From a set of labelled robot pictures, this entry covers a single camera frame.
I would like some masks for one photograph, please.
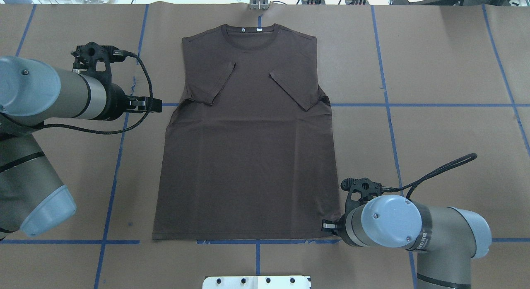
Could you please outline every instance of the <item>brown t-shirt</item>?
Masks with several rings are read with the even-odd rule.
[[[182,39],[153,239],[316,238],[340,216],[316,38],[275,24]]]

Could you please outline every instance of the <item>light blue joint cap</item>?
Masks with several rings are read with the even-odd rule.
[[[74,215],[77,210],[68,187],[63,185],[53,191],[30,213],[20,225],[27,236],[34,237],[58,226]]]
[[[42,61],[15,56],[0,57],[0,112],[31,116],[49,108],[61,91],[53,67]]]
[[[422,230],[422,216],[416,205],[405,197],[385,195],[366,204],[361,224],[376,244],[399,248],[416,240]]]
[[[471,258],[479,259],[484,257],[489,252],[491,245],[491,230],[488,222],[478,213],[469,210],[461,210],[456,207],[449,208],[456,210],[464,217],[469,227],[471,227],[473,236],[475,236],[477,251],[475,251],[475,255]]]

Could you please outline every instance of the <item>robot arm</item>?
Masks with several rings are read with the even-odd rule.
[[[150,112],[161,112],[161,100],[153,98],[151,80],[133,53],[90,42],[78,46],[72,55],[73,72],[37,60],[0,57],[0,240],[16,230],[38,236],[76,211],[68,188],[32,132],[67,127],[117,134],[136,127]],[[149,97],[125,95],[112,83],[110,64],[127,56],[139,60],[149,83]],[[104,63],[105,70],[98,71],[98,63]],[[114,120],[124,112],[144,116],[136,125],[112,132],[43,124],[51,117]]]
[[[419,289],[471,288],[471,259],[485,256],[491,244],[482,216],[398,195],[381,196],[388,188],[367,178],[346,179],[341,187],[348,191],[345,214],[337,222],[324,221],[323,230],[350,246],[417,252]],[[361,199],[352,200],[353,193],[361,193]]]

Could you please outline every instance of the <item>shirt sleeve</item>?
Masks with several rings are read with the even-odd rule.
[[[309,40],[301,51],[295,53],[293,59],[289,59],[269,74],[305,111],[325,96],[318,86],[315,37]]]
[[[191,100],[213,105],[230,78],[235,62],[223,59],[213,50],[187,38],[182,39],[182,50],[186,82],[181,102]]]

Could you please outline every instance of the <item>blue tape line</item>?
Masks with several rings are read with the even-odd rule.
[[[260,244],[256,243],[256,275],[261,274],[261,263],[260,263]]]
[[[28,34],[28,30],[30,30],[31,21],[33,20],[33,16],[35,14],[35,10],[36,10],[36,4],[34,4],[32,10],[31,10],[30,17],[28,19],[28,23],[26,23],[26,28],[24,29],[24,33],[22,33],[22,38],[20,39],[19,47],[17,48],[17,53],[15,53],[15,56],[17,56],[17,57],[20,54],[20,50],[22,49],[22,45],[24,44],[24,40],[26,39],[26,35]]]
[[[504,84],[506,86],[506,91],[508,91],[508,96],[510,97],[510,102],[513,107],[513,113],[515,113],[515,117],[517,118],[517,124],[519,125],[519,130],[521,131],[521,135],[523,137],[523,141],[526,146],[526,153],[530,156],[530,145],[528,145],[528,138],[526,138],[525,129],[523,128],[523,124],[521,123],[521,118],[519,117],[519,111],[517,111],[517,107],[515,105],[515,100],[513,99],[513,94],[511,93],[510,84],[508,83],[508,79],[506,78],[506,73],[504,72],[504,67],[502,66],[502,62],[500,61],[499,53],[496,49],[494,36],[491,33],[490,28],[490,21],[488,20],[488,13],[486,12],[486,6],[482,5],[482,13],[484,14],[484,20],[486,22],[486,28],[488,29],[488,34],[490,36],[491,45],[494,49],[495,58],[497,60],[497,63],[499,65],[500,73],[502,74],[502,79],[504,80]]]
[[[511,107],[511,104],[390,104],[391,107]]]
[[[379,71],[381,72],[381,81],[383,82],[383,90],[385,95],[386,117],[388,118],[388,126],[390,128],[390,140],[392,141],[392,150],[394,152],[394,164],[397,170],[397,178],[399,179],[399,186],[401,182],[401,170],[399,168],[398,150],[396,148],[396,141],[394,137],[394,126],[392,125],[392,116],[390,115],[390,102],[388,100],[388,92],[386,89],[385,71],[383,70],[383,59],[381,57],[381,46],[379,45],[379,34],[377,33],[377,21],[375,18],[375,8],[371,7],[371,20],[373,22],[373,33],[375,34],[375,45],[377,47],[377,57],[379,59]]]
[[[492,238],[492,242],[530,242],[530,238]]]
[[[334,244],[341,240],[339,239],[242,239],[242,240],[197,240],[197,244]]]
[[[147,23],[147,14],[149,11],[149,4],[145,5],[145,11],[144,11],[144,19],[142,22],[142,31],[140,32],[140,40],[138,41],[138,56],[142,53],[142,44],[144,42],[144,33],[145,33],[145,26]],[[136,85],[136,77],[133,78],[134,84],[131,87],[133,93],[134,93],[134,86]],[[123,122],[123,128],[127,128],[127,123],[129,121],[129,113],[125,114],[125,121]],[[101,249],[100,249],[100,257],[98,260],[98,269],[96,270],[96,276],[94,280],[94,289],[98,289],[99,286],[99,279],[101,276],[101,268],[103,266],[103,260],[105,256],[105,246],[107,244],[107,236],[108,236],[108,228],[110,226],[110,218],[112,215],[112,205],[114,204],[114,195],[116,193],[116,185],[118,183],[118,170],[120,168],[121,164],[121,156],[123,154],[123,141],[125,139],[125,133],[121,134],[121,140],[120,140],[120,148],[118,150],[118,159],[116,161],[116,168],[114,169],[114,179],[112,181],[112,190],[110,191],[110,199],[108,200],[108,209],[106,212],[106,220],[105,220],[105,229],[103,233],[103,241],[101,242]]]
[[[332,107],[476,107],[476,108],[495,108],[495,107],[513,107],[513,104],[423,104],[423,103],[332,103]],[[162,106],[178,106],[178,103],[163,103]],[[530,104],[515,104],[516,107],[530,107]]]
[[[0,244],[101,244],[102,240],[4,239]]]
[[[98,261],[98,270],[96,271],[96,278],[94,280],[94,289],[98,289],[99,287],[99,279],[101,276],[101,266],[103,265],[103,258],[105,255],[105,247],[106,245],[104,243],[101,243],[100,257]]]
[[[129,113],[125,114],[125,120],[123,121],[123,128],[127,128],[129,121]],[[110,191],[110,199],[108,200],[108,208],[106,210],[105,228],[103,232],[103,240],[101,242],[100,257],[98,260],[98,269],[96,270],[96,277],[94,280],[94,289],[98,289],[99,279],[101,276],[101,268],[103,266],[103,259],[105,256],[105,245],[108,236],[108,227],[110,226],[110,218],[112,215],[112,205],[114,204],[114,194],[116,193],[116,185],[118,184],[118,171],[121,165],[121,156],[123,154],[123,140],[125,139],[125,133],[121,134],[120,148],[118,149],[118,159],[116,160],[116,167],[114,168],[114,179],[112,180],[112,189]]]
[[[416,278],[416,264],[414,263],[414,255],[412,254],[412,252],[409,252],[409,262],[410,273],[412,274],[412,285],[414,288],[418,288],[418,278]]]
[[[101,244],[103,240],[75,239],[4,239],[0,244]],[[140,240],[107,240],[106,244],[140,244]]]
[[[147,23],[147,13],[149,12],[149,4],[145,5],[144,21],[142,23],[142,32],[140,32],[140,42],[138,42],[138,56],[142,53],[142,44],[144,43],[145,25]]]
[[[379,71],[381,72],[381,82],[383,83],[383,90],[384,90],[384,97],[385,97],[385,104],[386,104],[386,117],[388,118],[388,128],[390,129],[390,140],[392,141],[392,151],[394,153],[394,164],[397,171],[397,178],[399,179],[399,186],[403,186],[403,183],[401,182],[401,170],[399,168],[399,159],[398,159],[398,149],[396,147],[396,141],[394,136],[394,126],[392,125],[392,116],[390,114],[390,101],[388,99],[388,91],[386,88],[386,79],[385,79],[385,71],[383,70],[383,58],[381,56],[381,46],[379,44],[379,34],[377,33],[377,20],[375,17],[375,8],[371,7],[371,20],[373,22],[373,33],[375,35],[375,45],[377,47],[377,57],[379,59]],[[412,255],[412,252],[409,252],[409,262],[410,262],[410,272],[412,274],[412,283],[414,285],[414,289],[418,288],[418,281],[416,279],[416,268],[414,266],[414,257]]]
[[[106,240],[105,244],[140,244],[140,240]]]
[[[349,104],[349,103],[334,103],[331,104],[332,107],[384,107],[386,104],[371,104],[371,103],[357,103],[357,104]]]

